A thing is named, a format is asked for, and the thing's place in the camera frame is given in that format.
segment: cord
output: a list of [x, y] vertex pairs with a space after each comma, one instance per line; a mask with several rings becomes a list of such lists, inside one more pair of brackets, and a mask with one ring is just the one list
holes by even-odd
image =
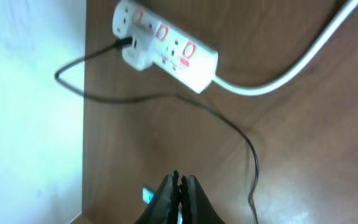
[[238, 128], [234, 123], [232, 123], [231, 121], [229, 121], [227, 118], [225, 118], [223, 115], [219, 114], [218, 112], [216, 112], [215, 110], [212, 110], [211, 108], [198, 103], [197, 101], [193, 101], [193, 100], [189, 100], [188, 98], [185, 98], [184, 96], [180, 95], [179, 93], [159, 93], [159, 94], [153, 94], [153, 95], [145, 95], [145, 96], [138, 96], [138, 97], [132, 97], [132, 98], [126, 98], [126, 99], [117, 99], [117, 98], [106, 98], [106, 97], [102, 97], [102, 96], [96, 96], [96, 95], [92, 95], [90, 93], [86, 93], [82, 90], [80, 90], [77, 87], [74, 87], [73, 85], [69, 84], [68, 82], [62, 80], [60, 78], [60, 75], [65, 72], [66, 70], [68, 70], [71, 67], [74, 67], [75, 65], [81, 63], [81, 62], [85, 62], [87, 60], [90, 60], [92, 58], [98, 57], [102, 54], [105, 54], [106, 52], [112, 50], [112, 49], [121, 49], [125, 46], [128, 46], [132, 43], [132, 37], [127, 37], [121, 40], [117, 40], [115, 43], [95, 52], [89, 55], [86, 55], [84, 57], [80, 57], [78, 59], [75, 59], [74, 61], [68, 63], [67, 65], [64, 65], [62, 68], [60, 68], [59, 70], [56, 71], [55, 73], [55, 80], [57, 82], [59, 82], [61, 85], [63, 85], [65, 88], [71, 90], [73, 93], [82, 96], [83, 98], [87, 99], [87, 100], [91, 100], [91, 101], [97, 101], [99, 103], [108, 103], [108, 104], [135, 104], [135, 103], [143, 103], [149, 100], [156, 100], [159, 98], [167, 98], [167, 97], [174, 97], [176, 99], [182, 100], [190, 105], [193, 105], [195, 107], [201, 108], [205, 111], [207, 111], [208, 113], [210, 113], [211, 115], [219, 118], [220, 120], [222, 120], [223, 122], [225, 122], [227, 125], [229, 125], [231, 128], [233, 128], [234, 130], [236, 130], [245, 140], [245, 142], [249, 145], [251, 151], [252, 151], [252, 155], [254, 156], [254, 162], [255, 162], [255, 177], [254, 177], [254, 182], [252, 184], [252, 187], [250, 189], [250, 192], [248, 194], [248, 203], [249, 206], [251, 208], [251, 212], [252, 212], [252, 216], [254, 218], [254, 223], [258, 224], [258, 216], [257, 216], [257, 212], [256, 212], [256, 207], [255, 207], [255, 203], [254, 203], [254, 199], [253, 199], [253, 194], [256, 188], [256, 185], [258, 183], [258, 179], [259, 179], [259, 162], [258, 162], [258, 157], [256, 155], [256, 151], [254, 146], [252, 145], [250, 139], [240, 130], [240, 128]]
[[299, 74], [309, 64], [309, 62], [314, 58], [314, 56], [316, 56], [324, 44], [331, 38], [338, 27], [343, 23], [343, 21], [345, 21], [345, 19], [357, 6], [358, 0], [348, 0], [345, 5], [343, 5], [341, 10], [335, 15], [332, 21], [328, 24], [325, 30], [323, 30], [320, 36], [316, 39], [310, 49], [304, 54], [304, 56], [302, 56], [302, 58], [280, 78], [258, 87], [237, 86], [223, 80], [218, 76], [215, 76], [214, 78], [215, 83], [232, 93], [243, 96], [259, 96], [280, 88], [284, 84], [288, 83], [297, 74]]

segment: red switch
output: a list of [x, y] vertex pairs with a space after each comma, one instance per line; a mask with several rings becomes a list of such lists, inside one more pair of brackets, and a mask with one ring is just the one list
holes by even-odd
[[169, 31], [168, 27], [161, 24], [155, 36], [158, 40], [164, 41], [168, 35], [168, 31]]
[[136, 9], [136, 11], [134, 12], [134, 15], [132, 16], [132, 22], [133, 23], [137, 23], [140, 22], [143, 18], [143, 10], [141, 9]]
[[186, 44], [185, 49], [183, 50], [183, 56], [185, 56], [187, 59], [190, 59], [191, 56], [193, 56], [194, 52], [196, 51], [197, 46], [193, 44], [192, 42], [188, 42]]

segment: plug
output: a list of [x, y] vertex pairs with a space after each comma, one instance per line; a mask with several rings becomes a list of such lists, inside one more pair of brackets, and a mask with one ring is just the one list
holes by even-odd
[[132, 47], [122, 50], [123, 59], [136, 70], [141, 71], [153, 64], [153, 33], [141, 26], [130, 25], [127, 36], [132, 36]]

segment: red marking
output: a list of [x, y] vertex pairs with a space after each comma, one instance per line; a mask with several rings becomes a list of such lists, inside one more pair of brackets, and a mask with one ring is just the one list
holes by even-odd
[[[140, 14], [139, 19], [135, 21], [135, 16]], [[136, 11], [134, 12], [134, 15], [132, 16], [132, 22], [136, 23], [136, 22], [140, 22], [143, 18], [143, 10], [141, 9], [136, 9]]]
[[167, 57], [166, 56], [164, 56], [163, 54], [160, 54], [161, 55], [161, 57], [162, 57], [162, 63], [166, 63], [167, 62]]
[[186, 65], [186, 67], [189, 67], [189, 61], [187, 61], [186, 59], [184, 58], [180, 58], [180, 63], [182, 63], [183, 65]]
[[[188, 46], [193, 46], [193, 51], [192, 51], [189, 55], [186, 55], [186, 49], [187, 49]], [[190, 59], [191, 56], [193, 56], [194, 52], [196, 51], [196, 48], [197, 48], [197, 46], [196, 46], [195, 44], [193, 44], [192, 42], [189, 41], [189, 42], [186, 44], [186, 47], [185, 47], [185, 49], [183, 50], [182, 55], [185, 56], [187, 59]]]
[[[165, 34], [164, 34], [164, 36], [160, 37], [159, 34], [160, 34], [160, 31], [161, 31], [162, 29], [165, 29]], [[160, 25], [160, 28], [158, 28], [157, 33], [156, 33], [155, 36], [156, 36], [156, 38], [157, 38], [158, 40], [163, 41], [163, 40], [165, 40], [165, 38], [167, 37], [168, 31], [169, 31], [169, 28], [168, 28], [167, 26], [161, 24], [161, 25]]]

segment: white power cord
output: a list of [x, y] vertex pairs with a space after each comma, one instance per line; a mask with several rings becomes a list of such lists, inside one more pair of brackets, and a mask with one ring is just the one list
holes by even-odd
[[334, 19], [332, 19], [332, 21], [328, 24], [325, 30], [320, 34], [307, 53], [305, 53], [291, 69], [284, 73], [284, 75], [273, 82], [258, 87], [242, 87], [233, 85], [218, 76], [215, 76], [214, 81], [227, 91], [243, 96], [259, 96], [280, 88], [299, 74], [309, 64], [313, 57], [321, 50], [324, 44], [329, 40], [329, 38], [331, 38], [338, 27], [357, 6], [358, 0], [348, 0], [345, 5], [343, 5], [341, 10], [335, 15]]

